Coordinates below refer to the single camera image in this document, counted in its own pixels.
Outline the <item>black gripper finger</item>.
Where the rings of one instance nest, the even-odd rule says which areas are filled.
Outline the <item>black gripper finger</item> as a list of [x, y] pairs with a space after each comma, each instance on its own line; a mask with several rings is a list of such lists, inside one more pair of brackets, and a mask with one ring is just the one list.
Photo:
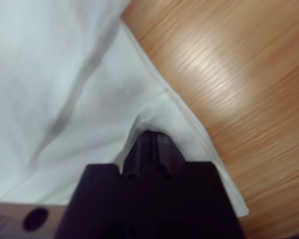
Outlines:
[[186, 160], [171, 137], [161, 132], [156, 135], [159, 169], [165, 178], [171, 178], [183, 170]]
[[152, 160], [152, 147], [155, 141], [153, 131], [140, 134], [125, 158], [122, 176], [125, 179], [137, 179], [145, 164]]

